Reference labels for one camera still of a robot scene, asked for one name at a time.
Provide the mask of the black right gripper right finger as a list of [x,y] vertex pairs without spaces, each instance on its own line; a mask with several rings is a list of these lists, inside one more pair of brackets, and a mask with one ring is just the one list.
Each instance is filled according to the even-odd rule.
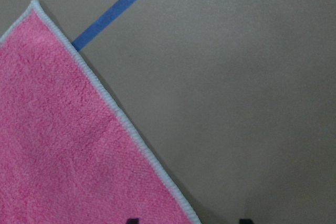
[[253,224],[251,219],[239,219],[239,224]]

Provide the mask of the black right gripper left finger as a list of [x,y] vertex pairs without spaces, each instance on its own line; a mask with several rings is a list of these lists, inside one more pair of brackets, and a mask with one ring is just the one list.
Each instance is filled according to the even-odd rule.
[[126,224],[139,224],[139,218],[129,218],[126,221]]

